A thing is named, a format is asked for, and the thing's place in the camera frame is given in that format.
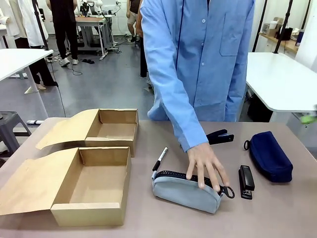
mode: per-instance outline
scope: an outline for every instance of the shorts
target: shorts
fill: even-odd
[[[130,12],[130,17],[128,18],[128,24],[134,24],[137,21],[138,14]]]

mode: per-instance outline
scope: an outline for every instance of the black zipper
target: black zipper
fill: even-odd
[[[157,175],[155,176],[156,179],[159,177],[172,177],[172,178],[178,178],[178,179],[186,179],[186,174],[174,172],[174,171],[169,171],[169,170],[163,170],[161,172],[158,172]],[[190,180],[194,181],[194,182],[198,182],[198,176],[192,175],[192,178]],[[204,180],[205,180],[205,185],[212,188],[212,184],[211,184],[210,179],[207,177],[204,177]],[[231,190],[232,196],[229,195],[228,188]],[[229,198],[234,198],[234,192],[233,192],[232,188],[230,188],[230,187],[220,186],[220,191],[218,192],[218,195],[220,196],[222,193],[224,193]]]

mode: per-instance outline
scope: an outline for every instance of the black stapler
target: black stapler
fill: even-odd
[[[215,145],[220,143],[226,143],[233,141],[234,135],[228,135],[226,129],[218,130],[207,135],[209,145]]]
[[[241,197],[252,200],[252,191],[254,191],[253,176],[249,166],[241,165],[239,169],[239,181]]]

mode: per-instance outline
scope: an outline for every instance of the pouch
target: pouch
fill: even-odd
[[[293,165],[271,131],[262,132],[244,142],[258,171],[271,182],[290,182]]]
[[[220,186],[220,192],[213,190],[211,181],[205,177],[205,188],[198,187],[198,177],[193,175],[191,180],[186,174],[174,171],[153,172],[153,194],[162,199],[201,211],[215,213],[225,194],[234,198],[234,191],[230,187]]]

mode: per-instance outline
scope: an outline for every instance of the black pants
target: black pants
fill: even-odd
[[[141,48],[141,55],[140,55],[140,76],[142,78],[147,77],[148,65],[145,59],[144,53],[144,45],[143,45],[143,38],[140,37],[140,48]]]
[[[54,23],[56,43],[62,59],[66,58],[66,47],[65,47],[65,36],[70,43],[70,52],[71,56],[74,60],[78,59],[78,46],[77,46],[77,30],[76,30],[76,22],[62,22],[62,23]]]
[[[27,38],[16,39],[15,44],[16,44],[16,47],[19,49],[29,49],[30,48]],[[31,64],[29,67],[30,67],[31,74],[34,78],[35,83],[40,84],[40,82],[41,82],[41,79],[38,76],[38,73],[40,73],[44,85],[49,86],[53,83],[53,78],[51,76],[49,68],[48,68],[44,59],[40,59],[39,61]]]

